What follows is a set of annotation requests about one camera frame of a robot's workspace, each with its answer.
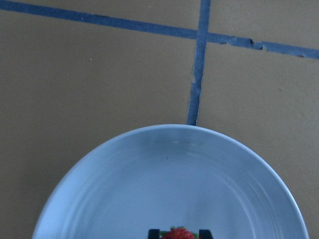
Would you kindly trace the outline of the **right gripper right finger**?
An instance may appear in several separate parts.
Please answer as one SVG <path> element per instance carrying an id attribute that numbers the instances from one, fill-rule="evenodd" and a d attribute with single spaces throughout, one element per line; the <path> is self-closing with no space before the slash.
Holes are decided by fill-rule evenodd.
<path id="1" fill-rule="evenodd" d="M 214 239 L 210 230 L 199 230 L 199 239 Z"/>

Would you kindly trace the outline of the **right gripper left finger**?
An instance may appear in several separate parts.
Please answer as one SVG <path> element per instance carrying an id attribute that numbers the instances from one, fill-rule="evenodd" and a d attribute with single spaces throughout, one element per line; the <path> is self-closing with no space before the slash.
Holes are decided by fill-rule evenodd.
<path id="1" fill-rule="evenodd" d="M 160 230 L 159 229 L 150 229 L 148 231 L 148 239 L 160 239 Z"/>

